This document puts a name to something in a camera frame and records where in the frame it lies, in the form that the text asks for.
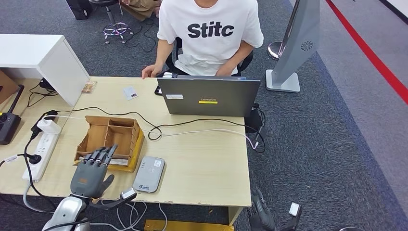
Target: cardboard box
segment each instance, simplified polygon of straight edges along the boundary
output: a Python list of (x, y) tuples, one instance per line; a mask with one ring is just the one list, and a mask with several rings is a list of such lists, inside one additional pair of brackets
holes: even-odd
[(133, 172), (136, 169), (138, 157), (144, 141), (143, 131), (135, 119), (103, 116), (86, 116), (89, 123), (88, 132), (78, 145), (75, 155), (77, 164), (81, 157), (100, 147), (118, 145), (109, 170)]
[(0, 70), (0, 103), (16, 93), (20, 87)]

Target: white t-shirt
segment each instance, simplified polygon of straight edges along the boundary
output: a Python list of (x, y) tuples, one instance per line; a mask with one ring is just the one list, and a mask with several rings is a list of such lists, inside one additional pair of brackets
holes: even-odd
[(180, 37), (183, 54), (175, 66), (198, 76), (214, 76), (242, 40), (255, 48), (264, 41), (256, 0), (218, 0), (210, 8), (194, 0), (163, 0), (157, 37), (169, 44)]

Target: desk leg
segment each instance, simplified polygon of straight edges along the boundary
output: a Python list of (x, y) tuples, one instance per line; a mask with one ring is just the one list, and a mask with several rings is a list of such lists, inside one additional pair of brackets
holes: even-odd
[(241, 206), (232, 206), (228, 207), (228, 220), (229, 220), (229, 225), (232, 226), (235, 222), (235, 220), (238, 218), (242, 211), (243, 207)]

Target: gray power bank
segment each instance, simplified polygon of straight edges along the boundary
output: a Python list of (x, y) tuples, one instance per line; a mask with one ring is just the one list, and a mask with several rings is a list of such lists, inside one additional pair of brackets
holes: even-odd
[(165, 161), (162, 158), (145, 156), (141, 160), (133, 188), (137, 191), (153, 193), (159, 187)]

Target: stool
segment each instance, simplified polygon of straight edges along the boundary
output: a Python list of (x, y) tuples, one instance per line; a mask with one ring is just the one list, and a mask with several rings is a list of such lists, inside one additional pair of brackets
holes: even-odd
[(103, 28), (103, 34), (105, 35), (105, 44), (109, 44), (109, 36), (120, 36), (122, 43), (126, 43), (126, 40), (123, 38), (123, 34), (129, 31), (129, 34), (133, 34), (132, 30), (126, 23), (116, 22), (115, 18), (109, 9), (109, 6), (112, 6), (116, 3), (119, 3), (118, 0), (89, 0), (90, 3), (93, 3), (97, 6), (105, 7), (109, 16), (111, 23)]

